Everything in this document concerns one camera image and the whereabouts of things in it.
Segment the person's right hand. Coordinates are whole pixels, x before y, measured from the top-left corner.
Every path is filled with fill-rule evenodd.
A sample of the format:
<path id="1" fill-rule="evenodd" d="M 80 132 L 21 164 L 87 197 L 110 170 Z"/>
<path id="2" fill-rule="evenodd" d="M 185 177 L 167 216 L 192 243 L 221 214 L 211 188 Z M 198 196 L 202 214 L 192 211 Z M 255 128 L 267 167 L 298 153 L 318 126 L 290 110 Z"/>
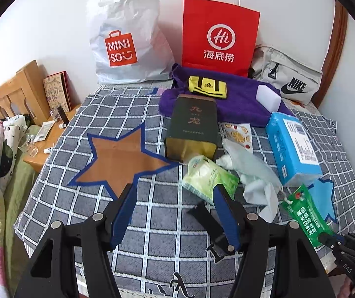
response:
<path id="1" fill-rule="evenodd" d="M 337 294 L 337 298 L 350 298 L 355 294 L 355 286 L 350 278 L 346 277 L 343 285 L 340 287 L 340 291 Z"/>

